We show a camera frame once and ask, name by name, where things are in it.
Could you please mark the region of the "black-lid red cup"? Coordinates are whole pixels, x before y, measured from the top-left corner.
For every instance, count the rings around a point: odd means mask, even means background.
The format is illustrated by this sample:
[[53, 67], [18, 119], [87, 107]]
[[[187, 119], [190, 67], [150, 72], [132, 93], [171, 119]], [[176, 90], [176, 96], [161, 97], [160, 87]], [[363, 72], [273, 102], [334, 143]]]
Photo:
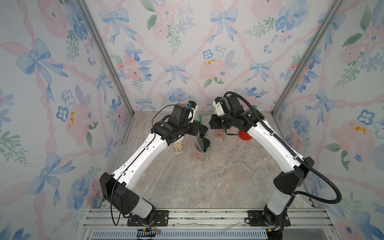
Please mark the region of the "black-lid red cup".
[[197, 148], [201, 153], [206, 153], [211, 147], [211, 141], [207, 138], [199, 138]]
[[206, 153], [201, 153], [197, 148], [197, 142], [195, 143], [195, 157], [197, 160], [204, 162], [209, 157], [210, 149]]

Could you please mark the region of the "clear plastic carrier bag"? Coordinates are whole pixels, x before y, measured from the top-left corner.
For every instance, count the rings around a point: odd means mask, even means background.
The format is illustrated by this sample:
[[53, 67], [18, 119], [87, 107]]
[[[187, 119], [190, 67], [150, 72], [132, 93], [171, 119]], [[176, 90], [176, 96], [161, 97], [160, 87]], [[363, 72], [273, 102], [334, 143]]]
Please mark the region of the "clear plastic carrier bag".
[[215, 130], [215, 136], [219, 141], [225, 141], [228, 137], [225, 130], [222, 129]]

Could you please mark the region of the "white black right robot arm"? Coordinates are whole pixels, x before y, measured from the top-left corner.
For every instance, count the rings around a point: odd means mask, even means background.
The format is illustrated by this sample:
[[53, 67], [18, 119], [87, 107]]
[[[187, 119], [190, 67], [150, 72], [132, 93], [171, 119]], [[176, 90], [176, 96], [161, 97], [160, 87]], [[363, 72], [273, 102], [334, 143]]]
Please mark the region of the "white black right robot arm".
[[273, 157], [281, 169], [274, 178], [275, 190], [262, 216], [258, 220], [249, 220], [250, 224], [264, 222], [268, 226], [282, 226], [286, 220], [288, 207], [295, 198], [296, 189], [301, 185], [309, 170], [294, 158], [296, 153], [289, 150], [280, 141], [279, 135], [271, 128], [265, 117], [254, 107], [245, 110], [240, 103], [241, 97], [227, 95], [213, 101], [215, 114], [211, 116], [211, 129], [226, 130], [236, 127], [249, 134]]

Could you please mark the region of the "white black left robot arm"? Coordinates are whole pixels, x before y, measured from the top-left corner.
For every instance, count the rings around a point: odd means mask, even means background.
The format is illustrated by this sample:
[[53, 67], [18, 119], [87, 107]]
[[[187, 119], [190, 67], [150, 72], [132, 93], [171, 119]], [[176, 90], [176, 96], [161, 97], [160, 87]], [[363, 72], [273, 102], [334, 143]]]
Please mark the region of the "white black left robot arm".
[[154, 123], [145, 141], [135, 153], [113, 173], [100, 177], [103, 197], [124, 217], [133, 214], [146, 224], [151, 224], [156, 208], [133, 192], [133, 188], [153, 160], [169, 145], [184, 135], [197, 136], [199, 121], [195, 120], [198, 105], [194, 101], [174, 105], [167, 118]]

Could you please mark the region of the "front left white-lid cup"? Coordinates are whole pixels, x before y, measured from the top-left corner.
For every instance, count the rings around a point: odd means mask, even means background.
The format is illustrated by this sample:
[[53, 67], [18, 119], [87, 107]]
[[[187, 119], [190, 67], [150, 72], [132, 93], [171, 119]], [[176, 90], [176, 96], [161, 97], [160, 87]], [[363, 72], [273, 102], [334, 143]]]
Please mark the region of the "front left white-lid cup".
[[180, 137], [177, 141], [172, 143], [173, 149], [176, 153], [181, 153], [185, 146], [185, 137]]

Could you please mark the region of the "red straw holder cup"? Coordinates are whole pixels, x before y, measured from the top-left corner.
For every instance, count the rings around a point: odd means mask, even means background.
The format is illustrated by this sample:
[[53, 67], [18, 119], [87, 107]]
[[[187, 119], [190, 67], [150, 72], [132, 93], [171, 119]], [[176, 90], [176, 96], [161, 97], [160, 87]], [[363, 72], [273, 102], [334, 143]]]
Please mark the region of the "red straw holder cup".
[[238, 137], [244, 141], [250, 141], [252, 139], [252, 137], [243, 130], [238, 131]]

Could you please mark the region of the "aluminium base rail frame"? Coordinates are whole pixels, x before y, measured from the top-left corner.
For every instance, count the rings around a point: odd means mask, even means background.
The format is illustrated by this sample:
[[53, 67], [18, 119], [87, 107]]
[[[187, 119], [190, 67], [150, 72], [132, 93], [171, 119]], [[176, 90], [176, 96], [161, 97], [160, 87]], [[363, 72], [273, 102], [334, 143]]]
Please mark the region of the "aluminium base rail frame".
[[253, 226], [246, 223], [258, 209], [163, 209], [164, 217], [152, 227], [114, 226], [110, 211], [91, 210], [79, 240], [339, 240], [341, 237], [325, 209], [290, 209], [287, 226]]

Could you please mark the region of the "left aluminium corner post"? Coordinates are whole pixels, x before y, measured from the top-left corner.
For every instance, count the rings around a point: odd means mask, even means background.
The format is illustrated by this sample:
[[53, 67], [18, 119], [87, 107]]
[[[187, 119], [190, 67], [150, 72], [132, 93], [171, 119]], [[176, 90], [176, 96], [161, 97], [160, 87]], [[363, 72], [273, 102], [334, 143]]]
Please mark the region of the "left aluminium corner post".
[[92, 14], [87, 6], [87, 3], [86, 1], [83, 1], [83, 0], [74, 0], [74, 3], [76, 5], [76, 7], [79, 9], [79, 12], [80, 12], [80, 15], [81, 17], [84, 19], [85, 21], [85, 25], [87, 28], [89, 28], [90, 30], [90, 35], [93, 37], [94, 39], [94, 42], [95, 42], [95, 46], [101, 56], [101, 59], [102, 61], [104, 62], [107, 70], [108, 70], [108, 73], [110, 74], [110, 76], [112, 77], [112, 81], [113, 83], [116, 85], [117, 87], [117, 91], [118, 93], [120, 94], [121, 98], [122, 98], [122, 101], [124, 103], [124, 106], [126, 107], [126, 109], [128, 110], [129, 112], [129, 116], [130, 117], [133, 117], [134, 116], [134, 111], [133, 111], [133, 108], [129, 102], [129, 99], [128, 99], [128, 96], [125, 92], [125, 89], [124, 89], [124, 86], [123, 84], [121, 83], [118, 75], [117, 75], [117, 71], [115, 70], [115, 68], [113, 67], [113, 63], [112, 63], [112, 60], [109, 56], [109, 53], [107, 51], [107, 48], [102, 40], [102, 36], [100, 34], [100, 31], [98, 30], [97, 26], [96, 26], [96, 23], [92, 17]]

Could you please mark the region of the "aluminium corner post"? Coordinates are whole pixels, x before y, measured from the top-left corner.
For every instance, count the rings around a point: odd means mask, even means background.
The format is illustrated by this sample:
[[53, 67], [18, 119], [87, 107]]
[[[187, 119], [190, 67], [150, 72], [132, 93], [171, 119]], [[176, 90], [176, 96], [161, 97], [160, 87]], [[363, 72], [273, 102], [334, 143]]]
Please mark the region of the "aluminium corner post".
[[94, 42], [95, 42], [95, 46], [101, 56], [101, 59], [102, 61], [104, 62], [107, 70], [108, 70], [108, 73], [110, 74], [110, 76], [112, 77], [112, 81], [113, 83], [116, 85], [117, 87], [117, 91], [118, 93], [120, 94], [121, 98], [122, 98], [122, 101], [124, 103], [124, 106], [126, 107], [126, 109], [128, 110], [129, 112], [129, 116], [130, 117], [133, 117], [134, 116], [134, 111], [133, 111], [133, 108], [129, 102], [129, 99], [128, 99], [128, 96], [125, 92], [125, 89], [124, 89], [124, 86], [123, 84], [121, 83], [118, 75], [117, 75], [117, 71], [115, 70], [115, 68], [113, 67], [113, 63], [112, 63], [112, 60], [109, 56], [109, 53], [107, 51], [107, 48], [102, 40], [102, 36], [100, 34], [100, 31], [98, 30], [97, 26], [96, 26], [96, 23], [92, 17], [92, 14], [87, 6], [87, 3], [86, 1], [83, 1], [83, 0], [74, 0], [74, 3], [76, 5], [76, 7], [79, 9], [79, 12], [80, 12], [80, 15], [81, 17], [84, 19], [85, 21], [85, 25], [87, 28], [89, 28], [90, 30], [90, 35], [93, 37], [94, 39]]
[[326, 36], [328, 29], [331, 27], [333, 21], [336, 19], [344, 3], [345, 1], [342, 0], [331, 1], [331, 5], [323, 18], [323, 22], [317, 28], [312, 41], [309, 43], [306, 51], [302, 55], [301, 61], [299, 62], [297, 69], [293, 72], [290, 80], [282, 91], [281, 96], [278, 98], [277, 103], [271, 110], [272, 116], [275, 116], [276, 113], [282, 108], [284, 101], [288, 97], [291, 90], [294, 88], [296, 81], [299, 79], [308, 62], [311, 60], [311, 57], [316, 52], [321, 40]]

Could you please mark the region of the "right aluminium corner post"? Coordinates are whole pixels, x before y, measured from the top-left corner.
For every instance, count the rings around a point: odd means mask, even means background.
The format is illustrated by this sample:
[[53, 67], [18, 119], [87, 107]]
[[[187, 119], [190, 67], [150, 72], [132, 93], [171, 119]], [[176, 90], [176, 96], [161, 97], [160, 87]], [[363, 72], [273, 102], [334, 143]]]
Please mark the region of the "right aluminium corner post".
[[294, 88], [296, 81], [299, 79], [308, 62], [311, 60], [311, 57], [316, 52], [321, 40], [326, 36], [328, 29], [331, 27], [333, 21], [336, 19], [344, 3], [345, 1], [342, 0], [331, 1], [331, 5], [323, 18], [323, 22], [317, 28], [312, 41], [309, 43], [306, 51], [302, 55], [301, 61], [299, 62], [297, 69], [293, 72], [290, 80], [282, 91], [281, 96], [278, 98], [277, 103], [271, 110], [272, 116], [275, 116], [276, 113], [282, 108], [284, 101], [288, 97], [291, 90]]

